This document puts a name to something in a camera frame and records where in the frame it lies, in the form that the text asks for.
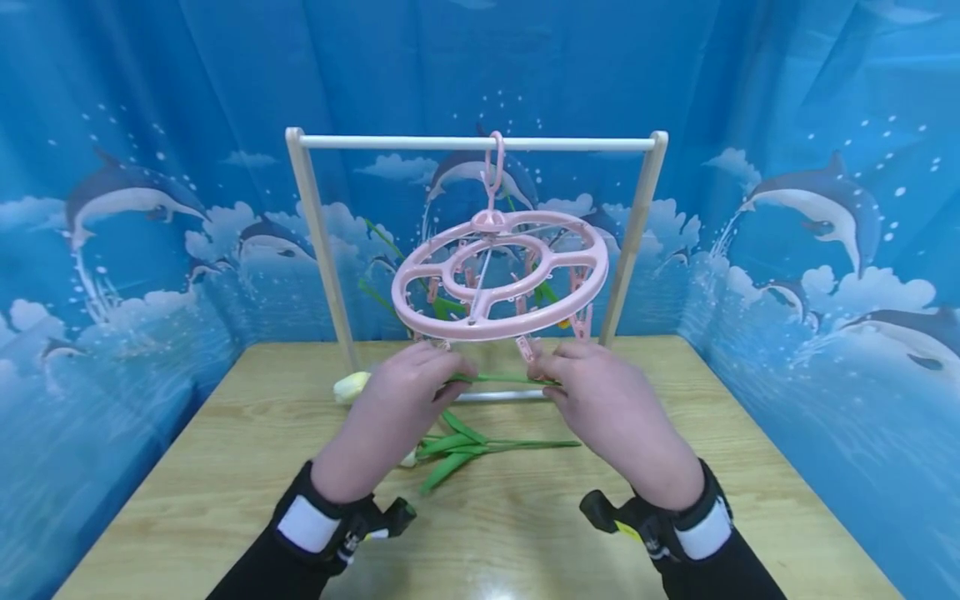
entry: fabric backdrop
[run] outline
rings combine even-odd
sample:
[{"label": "fabric backdrop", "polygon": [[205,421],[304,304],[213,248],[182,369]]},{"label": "fabric backdrop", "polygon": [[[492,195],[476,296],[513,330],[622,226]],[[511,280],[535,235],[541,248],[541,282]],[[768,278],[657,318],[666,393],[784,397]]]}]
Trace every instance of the fabric backdrop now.
[{"label": "fabric backdrop", "polygon": [[[959,12],[0,0],[0,597],[50,597],[244,348],[335,339],[288,126],[669,131],[619,333],[685,336],[904,595],[960,594]],[[483,190],[444,153],[313,157],[353,333],[402,339],[380,234]],[[641,156],[510,158],[516,209],[616,259]]]}]

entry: white horizontal bar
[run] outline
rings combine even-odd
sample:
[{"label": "white horizontal bar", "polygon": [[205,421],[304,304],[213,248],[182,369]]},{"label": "white horizontal bar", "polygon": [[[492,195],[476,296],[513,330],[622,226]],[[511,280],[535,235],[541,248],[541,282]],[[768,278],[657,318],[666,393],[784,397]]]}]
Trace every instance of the white horizontal bar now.
[{"label": "white horizontal bar", "polygon": [[[327,150],[496,150],[492,137],[413,135],[301,135],[304,148]],[[504,137],[505,150],[547,152],[647,152],[654,140],[615,137]]]},{"label": "white horizontal bar", "polygon": [[458,402],[513,402],[517,400],[546,400],[546,396],[540,389],[512,392],[466,392],[457,396]]}]

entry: table surface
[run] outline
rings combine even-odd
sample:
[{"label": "table surface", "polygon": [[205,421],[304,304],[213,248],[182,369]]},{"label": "table surface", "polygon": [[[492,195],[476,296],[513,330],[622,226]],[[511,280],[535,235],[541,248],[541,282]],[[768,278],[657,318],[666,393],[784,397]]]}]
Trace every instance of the table surface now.
[{"label": "table surface", "polygon": [[[373,362],[401,346],[370,342],[359,351]],[[618,338],[613,347],[647,371],[789,598],[900,598],[684,340]],[[515,348],[472,354],[483,371],[519,370]],[[303,461],[343,421],[346,408],[332,400],[341,364],[333,344],[248,349],[57,599],[204,598],[262,530]],[[572,439],[549,402],[464,403],[453,412],[488,436]],[[578,504],[590,490],[617,504],[629,497],[586,448],[481,457],[420,497],[429,469],[397,469],[377,489],[383,506],[401,495],[419,517],[398,539],[364,543],[324,598],[664,597],[640,544],[602,534],[581,516]]]}]

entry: person's right hand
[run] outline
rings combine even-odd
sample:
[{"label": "person's right hand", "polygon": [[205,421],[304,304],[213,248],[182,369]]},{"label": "person's right hand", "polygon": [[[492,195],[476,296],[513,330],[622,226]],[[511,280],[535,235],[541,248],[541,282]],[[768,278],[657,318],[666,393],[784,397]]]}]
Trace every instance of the person's right hand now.
[{"label": "person's right hand", "polygon": [[640,369],[593,342],[563,342],[539,353],[528,376],[547,387],[570,430],[607,461],[644,500],[663,509],[693,506],[704,474],[693,449],[674,429]]},{"label": "person's right hand", "polygon": [[454,374],[476,375],[458,352],[418,342],[385,360],[354,400],[337,436],[314,459],[310,477],[324,498],[354,502],[417,447],[440,414],[465,391]]}]

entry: white tulip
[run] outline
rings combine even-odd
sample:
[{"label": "white tulip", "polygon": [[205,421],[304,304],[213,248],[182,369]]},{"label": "white tulip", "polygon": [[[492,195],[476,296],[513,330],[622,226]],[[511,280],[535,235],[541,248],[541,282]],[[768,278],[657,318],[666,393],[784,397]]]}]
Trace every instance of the white tulip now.
[{"label": "white tulip", "polygon": [[400,461],[401,467],[413,468],[417,466],[417,449],[414,448],[410,450],[410,454],[407,454],[402,461]]},{"label": "white tulip", "polygon": [[366,371],[348,375],[333,384],[333,399],[337,404],[352,404],[367,385],[370,374]]}]

